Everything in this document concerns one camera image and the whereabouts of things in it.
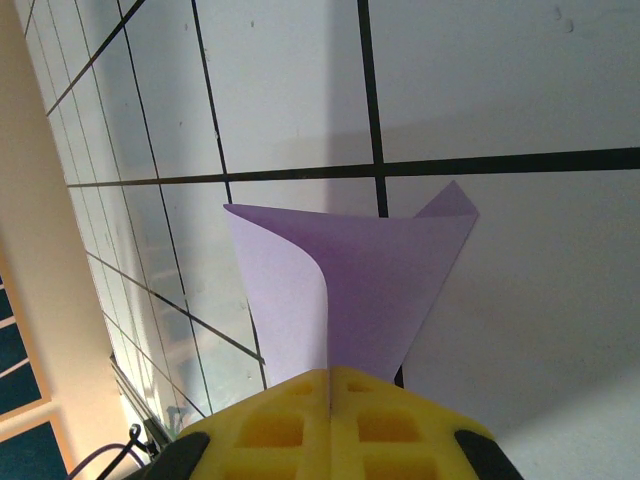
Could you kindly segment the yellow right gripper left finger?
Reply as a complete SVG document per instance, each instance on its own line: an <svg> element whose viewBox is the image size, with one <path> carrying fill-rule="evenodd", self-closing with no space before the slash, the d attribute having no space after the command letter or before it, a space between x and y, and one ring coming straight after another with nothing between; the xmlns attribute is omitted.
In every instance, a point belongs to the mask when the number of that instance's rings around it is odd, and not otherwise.
<svg viewBox="0 0 640 480"><path fill-rule="evenodd" d="M328 479L328 372L310 370L186 427L146 479Z"/></svg>

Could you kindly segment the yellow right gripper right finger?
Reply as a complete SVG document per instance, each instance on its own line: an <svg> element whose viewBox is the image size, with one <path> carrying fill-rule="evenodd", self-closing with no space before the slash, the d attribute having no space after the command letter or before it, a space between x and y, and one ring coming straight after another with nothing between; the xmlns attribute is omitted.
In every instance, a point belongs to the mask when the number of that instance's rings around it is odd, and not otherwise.
<svg viewBox="0 0 640 480"><path fill-rule="evenodd" d="M331 370L333 479L518 479L479 422L349 367Z"/></svg>

